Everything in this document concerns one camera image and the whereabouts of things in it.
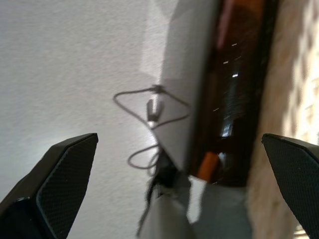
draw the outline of cable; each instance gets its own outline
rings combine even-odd
[[[145,93],[145,92],[153,92],[155,94],[166,94],[168,95],[171,99],[175,100],[176,102],[184,105],[185,107],[187,107],[188,109],[188,113],[185,114],[184,116],[181,116],[181,117],[178,117],[178,118],[174,118],[174,119],[171,119],[171,120],[167,120],[167,121],[164,121],[162,123],[159,123],[157,124],[156,126],[154,127],[151,127],[149,125],[149,123],[143,119],[141,116],[139,116],[137,113],[133,112],[132,110],[130,110],[129,108],[127,108],[126,106],[124,106],[122,103],[119,102],[118,100],[118,97],[119,96],[123,96],[123,95],[133,95],[133,94],[140,94],[140,93]],[[151,88],[145,88],[145,89],[140,89],[140,90],[135,90],[135,91],[122,91],[122,92],[118,92],[116,93],[114,96],[113,96],[113,101],[114,103],[120,107],[123,111],[125,111],[126,113],[128,113],[129,115],[133,116],[135,119],[137,119],[139,122],[141,122],[147,129],[149,129],[149,131],[152,133],[153,137],[155,138],[155,140],[158,142],[158,139],[156,137],[156,135],[154,134],[154,129],[160,127],[160,126],[163,126],[165,124],[168,124],[168,123],[172,123],[172,122],[176,122],[176,121],[179,121],[179,120],[183,120],[185,118],[187,118],[189,116],[189,109],[190,109],[190,106],[188,103],[184,102],[183,100],[179,99],[178,97],[172,95],[171,93],[167,92],[163,86],[161,85],[152,85]],[[135,165],[134,163],[132,163],[132,159],[140,154],[140,153],[143,153],[143,152],[146,152],[152,148],[156,148],[156,147],[160,147],[160,145],[157,143],[157,144],[154,144],[154,145],[151,145],[149,147],[146,147],[144,149],[141,149],[141,150],[138,150],[136,152],[134,152],[133,154],[131,154],[128,159],[127,159],[127,163],[129,166],[133,167],[133,168],[136,168],[136,169],[142,169],[142,170],[147,170],[148,171],[148,175],[149,176],[152,176],[152,172],[151,172],[151,169],[153,167],[156,166],[157,164],[157,159],[158,159],[158,155],[159,155],[159,151],[157,151],[153,157],[151,158],[150,162],[148,163],[147,166],[138,166],[138,165]]]

